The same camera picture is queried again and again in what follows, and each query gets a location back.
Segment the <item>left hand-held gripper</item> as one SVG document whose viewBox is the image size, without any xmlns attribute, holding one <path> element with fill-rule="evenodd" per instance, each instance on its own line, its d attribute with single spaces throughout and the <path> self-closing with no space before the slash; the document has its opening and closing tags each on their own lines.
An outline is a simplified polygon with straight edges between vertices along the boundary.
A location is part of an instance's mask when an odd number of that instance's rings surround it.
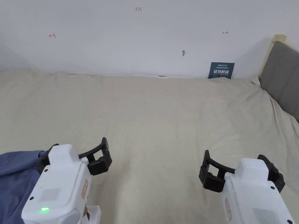
<svg viewBox="0 0 299 224">
<path fill-rule="evenodd" d="M 94 154 L 102 152 L 97 160 Z M 54 144 L 39 153 L 40 175 L 21 217 L 25 224 L 99 224 L 99 206 L 87 206 L 92 176 L 108 172 L 112 163 L 107 138 L 79 154 L 70 144 Z"/>
</svg>

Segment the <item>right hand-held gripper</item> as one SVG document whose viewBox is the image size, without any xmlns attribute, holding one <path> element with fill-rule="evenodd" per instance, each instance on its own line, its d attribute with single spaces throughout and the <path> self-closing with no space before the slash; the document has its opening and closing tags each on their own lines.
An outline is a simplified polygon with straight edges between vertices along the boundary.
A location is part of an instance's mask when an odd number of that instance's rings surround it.
<svg viewBox="0 0 299 224">
<path fill-rule="evenodd" d="M 209 167 L 218 169 L 214 176 Z M 221 193 L 227 224 L 294 224 L 280 193 L 282 173 L 264 155 L 243 158 L 236 169 L 224 166 L 205 150 L 199 179 L 203 188 Z"/>
</svg>

